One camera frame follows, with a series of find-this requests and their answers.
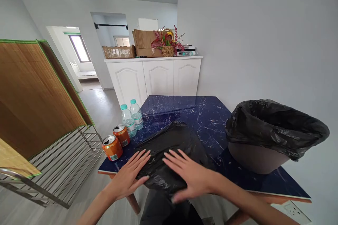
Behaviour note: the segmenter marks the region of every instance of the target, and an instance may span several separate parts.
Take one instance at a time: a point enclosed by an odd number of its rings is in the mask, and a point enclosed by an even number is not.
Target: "bamboo mat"
[[[52,48],[48,44],[46,40],[39,40],[39,44],[45,52],[46,57],[48,58],[49,62],[53,66],[56,74],[60,78],[63,86],[67,90],[69,96],[72,98],[73,102],[75,103],[76,107],[78,108],[79,112],[81,113],[83,119],[87,123],[87,125],[93,125],[93,120],[91,119],[89,113],[87,112],[84,104],[82,103],[81,98],[79,97],[78,93],[76,92],[75,88],[71,84],[67,74],[65,73],[63,67],[61,66],[59,60],[56,58]]]
[[[41,172],[23,156],[0,138],[0,167],[17,172],[26,178],[40,175]]]
[[[30,159],[84,125],[38,41],[0,40],[0,138]]]

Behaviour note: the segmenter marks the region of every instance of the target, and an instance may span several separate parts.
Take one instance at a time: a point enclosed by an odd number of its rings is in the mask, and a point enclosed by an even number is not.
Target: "gray trash can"
[[[269,174],[290,158],[273,149],[229,142],[232,157],[244,168],[258,173]]]
[[[298,161],[330,134],[320,120],[263,99],[239,103],[225,131],[234,159],[259,174],[269,174],[289,159]]]

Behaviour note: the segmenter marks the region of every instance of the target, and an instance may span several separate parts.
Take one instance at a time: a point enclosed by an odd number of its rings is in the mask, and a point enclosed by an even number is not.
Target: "curtain rod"
[[[96,23],[94,22],[94,26],[95,26],[95,28],[96,28],[96,29],[98,29],[98,28],[99,28],[99,25],[100,25],[100,26],[125,26],[125,27],[126,27],[126,29],[128,30],[128,25],[108,25],[108,24],[96,24]]]

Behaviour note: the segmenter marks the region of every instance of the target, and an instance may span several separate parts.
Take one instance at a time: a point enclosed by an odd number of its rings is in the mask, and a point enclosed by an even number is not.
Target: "hand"
[[[135,180],[139,171],[150,159],[150,156],[150,150],[146,153],[145,149],[141,152],[136,152],[103,189],[102,192],[104,192],[111,204],[116,200],[131,195],[149,179],[149,176],[144,176],[137,181]]]
[[[175,193],[172,201],[174,203],[194,198],[204,193],[210,193],[213,190],[213,179],[217,177],[216,172],[209,170],[195,161],[191,160],[182,150],[176,152],[169,150],[170,154],[164,153],[163,161],[173,171],[181,176],[187,183],[187,188]]]

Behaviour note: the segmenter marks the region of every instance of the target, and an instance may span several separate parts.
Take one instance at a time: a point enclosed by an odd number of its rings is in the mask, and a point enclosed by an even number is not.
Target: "can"
[[[117,125],[113,128],[113,134],[117,136],[123,147],[130,143],[130,137],[127,128],[124,125]]]
[[[123,154],[121,143],[115,135],[108,135],[103,139],[102,149],[110,161],[119,159]]]

